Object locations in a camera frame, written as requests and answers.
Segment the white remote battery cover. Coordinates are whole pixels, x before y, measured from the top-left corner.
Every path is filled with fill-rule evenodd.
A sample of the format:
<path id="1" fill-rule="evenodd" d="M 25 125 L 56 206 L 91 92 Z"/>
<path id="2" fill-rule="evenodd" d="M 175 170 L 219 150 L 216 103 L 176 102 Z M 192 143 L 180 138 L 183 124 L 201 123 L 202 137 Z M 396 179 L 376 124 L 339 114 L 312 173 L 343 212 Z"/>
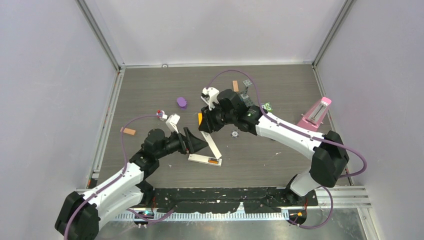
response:
<path id="1" fill-rule="evenodd" d="M 211 166 L 220 167 L 222 165 L 222 159 L 221 158 L 216 159 L 214 157 L 199 155 L 199 154 L 189 154 L 188 160 L 191 161 L 191 162 L 202 163 L 202 164 L 207 164 L 207 165 L 211 165 Z M 220 162 L 220 164 L 212 164 L 212 163 L 209 163 L 208 160 L 218 160 Z"/>

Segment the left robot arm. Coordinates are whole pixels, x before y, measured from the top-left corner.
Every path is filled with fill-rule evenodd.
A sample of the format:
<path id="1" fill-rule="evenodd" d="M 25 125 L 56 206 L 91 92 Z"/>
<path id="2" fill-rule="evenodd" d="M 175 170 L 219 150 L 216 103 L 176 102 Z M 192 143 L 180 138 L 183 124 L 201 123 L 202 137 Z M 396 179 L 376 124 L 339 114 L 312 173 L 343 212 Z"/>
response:
<path id="1" fill-rule="evenodd" d="M 165 135 L 162 129 L 148 132 L 141 148 L 124 167 L 100 185 L 83 193 L 71 192 L 64 200 L 54 228 L 66 240 L 93 240 L 103 226 L 126 209 L 148 207 L 154 188 L 146 182 L 160 165 L 159 159 L 175 152 L 195 154 L 207 148 L 205 140 L 188 127 Z"/>

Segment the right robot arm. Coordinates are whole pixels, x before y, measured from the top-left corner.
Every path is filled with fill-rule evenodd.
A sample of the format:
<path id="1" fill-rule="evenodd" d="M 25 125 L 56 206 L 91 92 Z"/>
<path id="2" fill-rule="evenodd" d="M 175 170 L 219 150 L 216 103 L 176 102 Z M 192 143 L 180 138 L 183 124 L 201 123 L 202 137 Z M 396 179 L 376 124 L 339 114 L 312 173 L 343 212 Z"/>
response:
<path id="1" fill-rule="evenodd" d="M 232 89 L 205 87 L 200 97 L 206 103 L 201 109 L 200 131 L 211 134 L 233 125 L 241 132 L 290 147 L 311 161 L 311 166 L 287 185 L 285 198 L 291 205 L 299 205 L 320 186 L 334 187 L 349 162 L 341 136 L 332 130 L 320 133 L 288 123 L 258 105 L 247 106 Z"/>

